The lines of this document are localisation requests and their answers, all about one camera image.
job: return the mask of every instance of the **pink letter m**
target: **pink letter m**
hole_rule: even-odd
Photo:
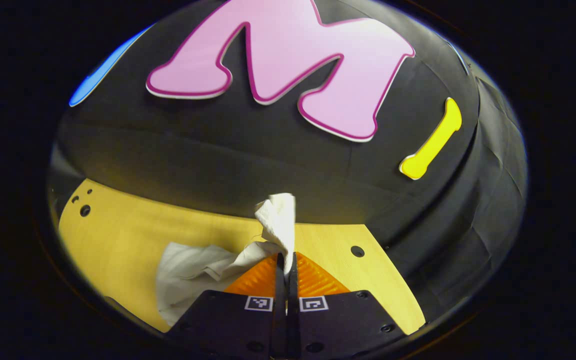
[[[406,57],[415,50],[372,18],[323,24],[313,0],[230,0],[213,11],[146,88],[155,96],[207,99],[233,82],[222,59],[246,27],[247,69],[256,102],[270,105],[325,64],[339,59],[326,82],[297,106],[314,126],[350,141],[370,141],[377,112]]]

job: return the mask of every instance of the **yellow wooden platform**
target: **yellow wooden platform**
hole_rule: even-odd
[[[87,216],[80,215],[84,205],[90,206]],[[163,332],[170,326],[157,311],[155,276],[170,242],[213,244],[239,253],[247,244],[262,241],[256,219],[156,202],[89,179],[64,208],[59,232],[71,260],[99,293]],[[365,255],[354,256],[351,246],[360,246]],[[295,250],[348,289],[370,291],[404,333],[425,323],[406,282],[365,225],[297,223]]]

